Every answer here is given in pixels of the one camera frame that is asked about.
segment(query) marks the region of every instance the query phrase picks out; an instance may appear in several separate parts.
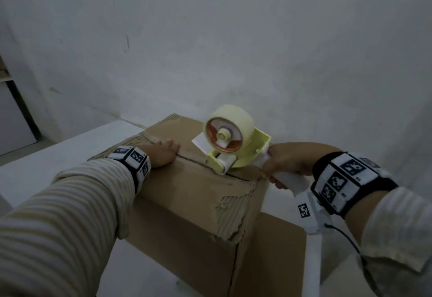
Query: wrist band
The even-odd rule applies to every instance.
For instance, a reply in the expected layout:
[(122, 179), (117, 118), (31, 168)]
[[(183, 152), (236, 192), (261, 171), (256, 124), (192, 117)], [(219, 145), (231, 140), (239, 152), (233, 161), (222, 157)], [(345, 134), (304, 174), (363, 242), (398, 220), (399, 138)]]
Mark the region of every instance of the wrist band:
[(317, 167), (327, 166), (310, 189), (329, 214), (344, 218), (351, 207), (365, 196), (398, 187), (388, 171), (358, 154), (332, 153), (319, 162)]
[(150, 158), (141, 149), (130, 146), (119, 146), (107, 158), (119, 161), (132, 174), (135, 185), (135, 194), (141, 190), (144, 179), (148, 176), (151, 167)]

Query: white table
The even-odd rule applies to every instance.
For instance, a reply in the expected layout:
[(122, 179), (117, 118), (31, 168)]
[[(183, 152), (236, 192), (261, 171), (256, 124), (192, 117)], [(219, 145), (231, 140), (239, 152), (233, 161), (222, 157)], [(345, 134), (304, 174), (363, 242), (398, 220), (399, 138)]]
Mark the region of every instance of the white table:
[[(52, 178), (143, 129), (117, 120), (0, 167), (0, 194), (16, 207), (50, 185)], [(262, 211), (298, 223), (292, 195), (268, 190)], [(308, 236), (303, 297), (318, 297), (321, 270), (321, 236)], [(199, 296), (178, 278), (124, 240), (117, 240), (102, 275), (98, 297)]]

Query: packing tape roll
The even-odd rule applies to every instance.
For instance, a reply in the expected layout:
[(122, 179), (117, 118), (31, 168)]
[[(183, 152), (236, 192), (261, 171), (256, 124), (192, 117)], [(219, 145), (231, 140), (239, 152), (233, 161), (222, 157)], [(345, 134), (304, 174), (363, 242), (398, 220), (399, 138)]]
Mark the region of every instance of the packing tape roll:
[(237, 156), (221, 153), (218, 156), (217, 160), (221, 162), (224, 168), (223, 172), (220, 174), (225, 174), (230, 169), (230, 167), (235, 163), (235, 161), (237, 160)]
[[(213, 127), (212, 122), (218, 123), (218, 127)], [(227, 148), (219, 146), (217, 141), (217, 131), (219, 127), (224, 127), (221, 123), (226, 123), (232, 133), (240, 132), (240, 137), (235, 138), (236, 143), (228, 144)], [(251, 140), (252, 134), (255, 130), (255, 123), (252, 117), (240, 107), (235, 105), (222, 105), (204, 122), (203, 131), (208, 142), (222, 153), (238, 152)]]

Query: cable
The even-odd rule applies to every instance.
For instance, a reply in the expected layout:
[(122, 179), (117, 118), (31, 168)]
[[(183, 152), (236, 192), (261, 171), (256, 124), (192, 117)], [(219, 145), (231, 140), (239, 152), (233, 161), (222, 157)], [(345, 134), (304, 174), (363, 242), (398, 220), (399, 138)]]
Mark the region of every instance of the cable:
[(350, 242), (351, 245), (354, 247), (354, 249), (355, 249), (355, 250), (360, 254), (360, 251), (359, 251), (359, 249), (357, 248), (357, 246), (356, 246), (356, 244), (354, 243), (354, 241), (351, 240), (351, 238), (348, 237), (348, 235), (347, 235), (345, 232), (343, 232), (341, 229), (335, 227), (334, 225), (330, 225), (330, 224), (324, 223), (324, 226), (325, 226), (326, 228), (335, 229), (336, 231), (339, 231), (341, 234), (343, 234), (344, 237), (345, 237), (346, 239), (349, 240), (349, 242)]

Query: hand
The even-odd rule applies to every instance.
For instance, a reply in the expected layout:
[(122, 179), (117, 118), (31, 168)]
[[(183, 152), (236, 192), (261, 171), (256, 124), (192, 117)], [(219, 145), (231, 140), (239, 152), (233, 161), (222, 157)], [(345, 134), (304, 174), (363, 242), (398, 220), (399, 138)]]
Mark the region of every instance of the hand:
[(164, 144), (161, 141), (154, 145), (137, 145), (150, 158), (152, 168), (162, 167), (175, 160), (180, 145), (172, 139)]
[(269, 147), (271, 158), (264, 163), (263, 172), (278, 189), (288, 189), (272, 177), (278, 171), (312, 175), (314, 164), (323, 156), (342, 150), (317, 142), (286, 142)]

